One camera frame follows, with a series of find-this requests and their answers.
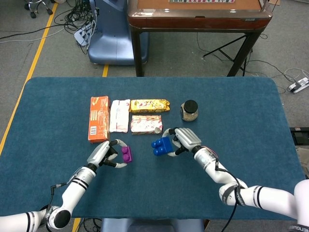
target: gray carpet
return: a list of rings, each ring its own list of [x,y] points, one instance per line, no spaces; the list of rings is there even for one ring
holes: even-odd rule
[[[60,4],[56,15],[68,9],[66,3]],[[2,0],[0,2],[0,37],[13,33],[27,32],[45,27],[48,14],[39,8],[36,19],[29,16],[21,0]],[[281,6],[274,10],[274,17],[264,34],[268,39],[259,39],[253,48],[251,60],[270,62],[281,71],[288,68],[301,68],[309,71],[309,4],[282,0]],[[52,28],[50,33],[61,27]],[[10,39],[36,39],[43,31]],[[237,34],[198,34],[200,46],[212,50],[236,38]],[[26,75],[38,48],[36,42],[11,42],[0,44],[0,138],[3,136]],[[224,51],[230,55],[237,52],[240,43]],[[231,66],[229,61],[221,62],[215,56],[201,57],[204,52],[197,46],[196,33],[152,33],[150,57],[144,66],[146,76],[225,76]],[[272,77],[280,74],[273,67],[250,62],[248,70]],[[103,66],[92,64],[76,45],[72,35],[62,31],[45,41],[34,76],[101,76]],[[108,76],[133,76],[132,66],[110,66]],[[286,89],[290,84],[284,77],[274,78],[278,86]],[[309,126],[309,88],[297,93],[282,93],[281,100],[290,126]],[[211,221],[207,231],[221,231],[225,221]],[[290,221],[232,221],[226,231],[285,231]],[[69,232],[72,224],[63,231]]]

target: wheel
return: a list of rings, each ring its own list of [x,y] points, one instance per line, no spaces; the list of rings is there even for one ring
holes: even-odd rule
[[[49,15],[52,15],[52,14],[53,14],[53,11],[52,11],[51,9],[47,9],[47,13],[48,13]]]
[[[36,18],[37,17],[34,12],[31,12],[30,16],[31,16],[31,18]]]
[[[27,11],[30,10],[30,9],[29,9],[29,4],[26,3],[26,4],[24,5],[24,8],[25,8]]]

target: orange box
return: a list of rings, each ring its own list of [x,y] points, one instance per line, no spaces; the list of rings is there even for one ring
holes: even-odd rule
[[[109,140],[110,100],[108,96],[91,97],[88,140],[99,143]]]

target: blue toy block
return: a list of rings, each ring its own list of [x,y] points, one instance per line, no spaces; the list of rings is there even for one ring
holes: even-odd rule
[[[163,137],[151,143],[152,148],[154,148],[155,156],[162,156],[168,152],[172,152],[172,144],[168,137]]]

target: yellow tape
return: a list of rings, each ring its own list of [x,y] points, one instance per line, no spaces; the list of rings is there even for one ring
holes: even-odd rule
[[[105,65],[104,65],[102,77],[107,77],[108,66],[109,66],[108,64],[105,64]]]
[[[48,22],[47,22],[47,24],[46,24],[46,27],[49,27],[49,26],[52,24],[53,18],[54,18],[56,9],[57,9],[57,6],[58,6],[58,3],[54,3],[53,9],[52,9],[54,13],[53,13],[52,15],[49,16],[49,19],[48,19]],[[48,34],[48,31],[49,31],[49,28],[46,28],[46,29],[44,30],[44,33],[43,33],[43,36],[42,36],[42,37],[46,37],[47,34]],[[30,70],[29,70],[28,75],[27,75],[27,77],[26,77],[26,80],[25,80],[25,82],[24,82],[24,85],[23,85],[23,87],[22,87],[22,89],[21,89],[21,92],[20,92],[19,97],[18,97],[18,99],[17,99],[16,105],[15,105],[15,107],[14,107],[14,109],[13,109],[11,118],[10,118],[10,120],[9,120],[9,123],[8,123],[6,129],[5,129],[3,138],[2,138],[1,143],[0,143],[0,156],[1,156],[1,153],[2,153],[2,150],[3,150],[3,147],[4,147],[4,143],[5,143],[6,137],[7,137],[8,133],[9,133],[9,130],[10,130],[10,127],[11,127],[11,124],[12,124],[12,121],[13,121],[13,118],[14,118],[14,115],[15,115],[15,112],[16,112],[16,109],[17,109],[17,107],[18,107],[19,101],[20,101],[21,96],[22,96],[22,94],[23,94],[25,84],[26,84],[26,82],[27,82],[28,80],[31,79],[31,77],[32,77],[32,75],[33,75],[35,66],[37,65],[37,62],[38,62],[38,59],[39,59],[39,57],[40,57],[41,51],[42,51],[42,49],[43,49],[44,43],[45,43],[45,38],[44,38],[44,39],[41,39],[41,42],[40,42],[39,47],[38,47],[38,50],[37,50],[37,52],[36,52],[36,54],[35,54],[35,56],[34,56],[32,65],[31,65],[31,67],[30,67]]]
[[[78,230],[78,226],[81,223],[81,219],[80,218],[75,218],[74,219],[74,224],[73,224],[73,229],[72,232],[76,232]]]

